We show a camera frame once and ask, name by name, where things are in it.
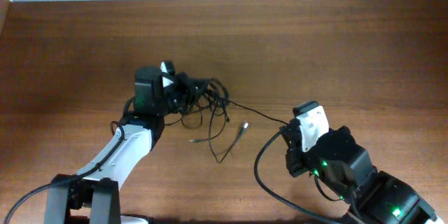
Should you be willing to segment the black USB cable thick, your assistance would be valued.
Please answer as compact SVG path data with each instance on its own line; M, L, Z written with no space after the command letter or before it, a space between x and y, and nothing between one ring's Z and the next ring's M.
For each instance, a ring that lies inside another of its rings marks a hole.
M207 105L207 101L204 99L204 98L199 98L199 101L198 101L201 105ZM196 114L193 114L193 115L189 115L186 119L185 119L185 124L187 125L187 126L197 126L199 123L200 123L200 115L198 114L198 113L196 113ZM209 130L208 129L208 127L209 127L209 121L208 121L208 123L207 123L207 133L206 133L206 136L207 135L210 135L210 134L212 134L212 135L214 135L214 134L216 134L219 130L220 130L220 128L222 127L222 124L223 124L223 121L224 121L224 117L223 116L221 116L221 117L215 117L214 118L214 121L213 121L213 126L212 126L212 128L211 128L211 130ZM166 126L171 126L171 125L175 125L174 124L174 122L169 122L169 123L166 123L165 124ZM213 158L214 158L214 160L218 163L218 164L220 164L220 163L222 163L225 159L226 159L226 157L229 155L229 154L231 154L231 152L232 152L232 149L237 145L237 143L238 143L238 141L243 137L243 135L246 133L246 131L247 131L247 129L249 128L249 124L247 123L247 122L243 122L240 126L239 126L239 129L237 130L237 133L236 133L236 137L234 138L234 140L231 142L231 144L225 149L225 150L223 150L223 151L221 151L221 152L219 152L219 153L217 153L215 150L214 150L214 146L213 146L213 140L214 139L212 139L211 140L211 142L207 142L207 141L205 141L205 142L201 142L201 143L207 143L208 144L208 148L209 148L209 150L210 150L210 153L212 154L212 156L213 156Z

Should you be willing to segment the black USB cable thin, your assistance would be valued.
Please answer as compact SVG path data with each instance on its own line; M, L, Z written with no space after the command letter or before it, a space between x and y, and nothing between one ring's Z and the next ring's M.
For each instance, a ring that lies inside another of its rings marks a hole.
M194 101L193 105L187 106L187 111L182 113L181 117L177 121L175 121L174 124L181 123L182 126L184 126L186 129L195 130L203 125L204 118L203 118L202 112L205 110L210 110L210 112L211 112L211 117L210 117L209 127L208 127L209 130L211 130L211 128L213 126L215 117L223 116L224 121L223 121L222 127L216 134L207 135L205 138L202 138L202 139L193 139L192 140L193 143L201 143L201 142L205 142L205 141L211 142L212 139L215 139L222 134L226 125L230 121L230 117L228 115L228 106L230 106L230 105L235 105L241 109L244 109L244 110L247 110L250 112L254 112L254 113L258 114L259 116L262 116L268 120L271 120L271 121L274 121L277 123L282 123L284 125L286 124L286 122L284 120L273 118L271 116L268 116L267 114L264 114L264 113L261 113L261 112L255 110L254 108L249 108L247 106L243 106L241 104L238 104L238 103L232 101L230 99L230 93L228 92L228 89L217 78L209 79L209 83L207 84L204 93L201 94L199 97L204 98L207 101L207 105L203 106L198 101ZM199 114L199 119L201 120L199 122L199 124L197 126L192 126L192 127L187 126L185 124L185 119L188 116L191 116L196 113Z

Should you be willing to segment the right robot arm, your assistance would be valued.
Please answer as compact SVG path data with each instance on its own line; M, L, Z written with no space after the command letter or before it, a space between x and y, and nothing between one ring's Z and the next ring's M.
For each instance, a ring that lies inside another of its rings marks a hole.
M288 149L286 167L291 176L315 176L351 205L350 221L362 223L439 223L434 208L410 185L378 171L368 152L358 145L348 127L331 129L309 150L297 119L281 128Z

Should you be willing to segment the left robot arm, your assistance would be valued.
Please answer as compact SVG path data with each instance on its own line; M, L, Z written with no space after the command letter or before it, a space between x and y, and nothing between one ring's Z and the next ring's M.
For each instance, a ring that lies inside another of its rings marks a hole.
M136 70L134 97L116 122L113 138L76 174L59 174L52 180L45 223L152 223L147 216L121 213L119 191L154 148L165 116L187 113L209 83L207 78L191 78L163 66Z

